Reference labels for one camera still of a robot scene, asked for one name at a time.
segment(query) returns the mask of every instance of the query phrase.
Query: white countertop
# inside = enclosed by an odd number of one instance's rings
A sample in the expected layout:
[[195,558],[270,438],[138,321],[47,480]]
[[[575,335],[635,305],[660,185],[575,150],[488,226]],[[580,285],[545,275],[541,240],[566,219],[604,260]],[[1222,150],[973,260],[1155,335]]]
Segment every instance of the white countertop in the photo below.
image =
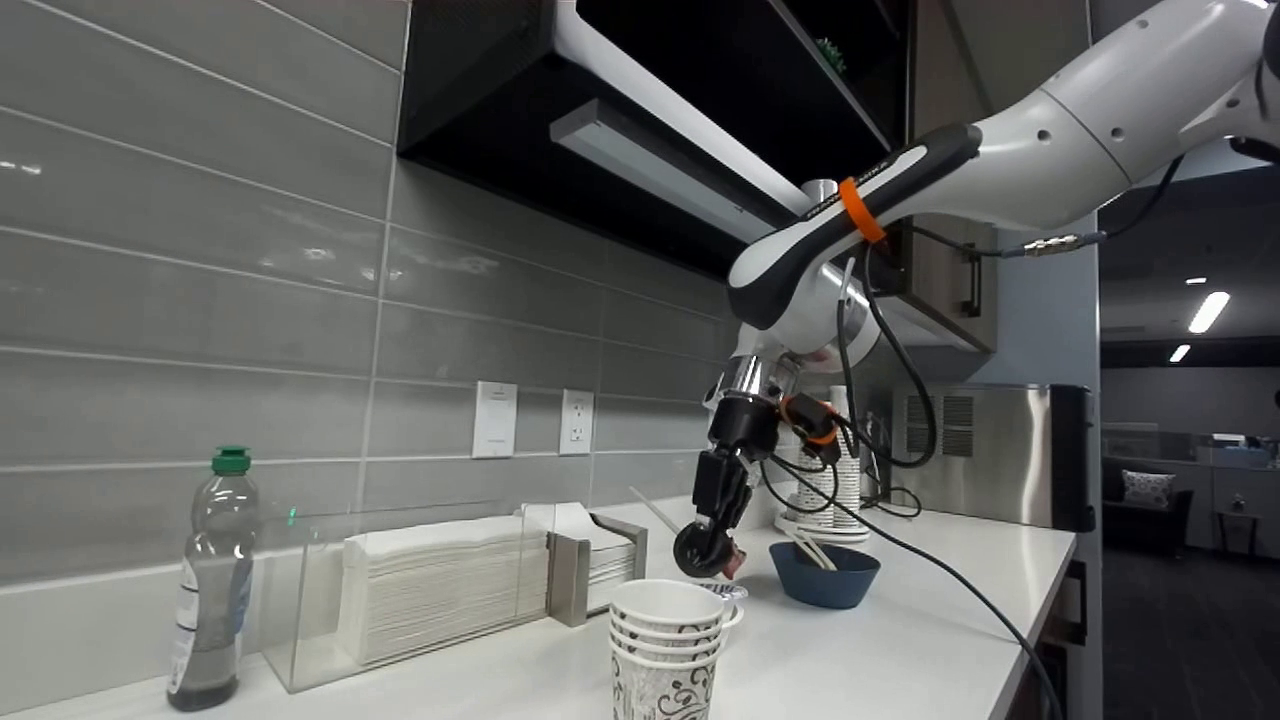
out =
[[[674,577],[667,532],[644,507],[610,516],[652,530],[652,577]],[[922,516],[914,524],[876,516],[906,539],[946,558],[978,579],[1016,629],[1042,632],[1050,600],[1063,577],[1075,535],[963,516]],[[729,632],[717,674],[717,720],[777,718],[871,718],[871,720],[980,720],[999,718],[1016,681],[1020,647],[946,572],[871,539],[879,577],[861,610],[820,611],[780,593],[768,532],[740,532],[751,552],[744,583],[749,622]],[[259,656],[246,662],[239,694],[200,720],[410,720],[410,718],[529,718],[599,720],[610,718],[604,622],[566,629],[535,622],[488,642],[406,662],[369,676],[288,695]],[[166,681],[130,686],[70,705],[17,711],[17,720],[174,720]]]

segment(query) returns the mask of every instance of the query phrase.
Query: wall outlet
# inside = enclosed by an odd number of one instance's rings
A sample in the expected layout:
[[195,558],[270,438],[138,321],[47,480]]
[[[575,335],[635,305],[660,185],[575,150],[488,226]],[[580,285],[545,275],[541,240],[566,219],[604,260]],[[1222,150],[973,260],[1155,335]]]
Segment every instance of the wall outlet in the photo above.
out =
[[592,394],[562,397],[562,451],[592,451]]
[[515,384],[478,384],[472,458],[515,458]]

